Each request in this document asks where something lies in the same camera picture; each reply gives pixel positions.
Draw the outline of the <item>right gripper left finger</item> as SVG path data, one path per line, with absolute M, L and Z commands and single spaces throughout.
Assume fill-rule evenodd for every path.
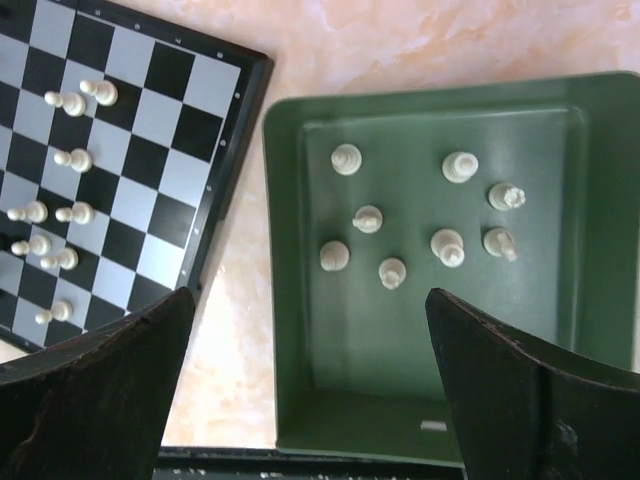
M 194 314 L 181 287 L 2 364 L 2 478 L 151 478 Z

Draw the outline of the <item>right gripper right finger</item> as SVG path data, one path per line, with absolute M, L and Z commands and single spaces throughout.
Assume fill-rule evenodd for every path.
M 468 478 L 638 478 L 637 373 L 528 334 L 441 288 L 425 310 Z

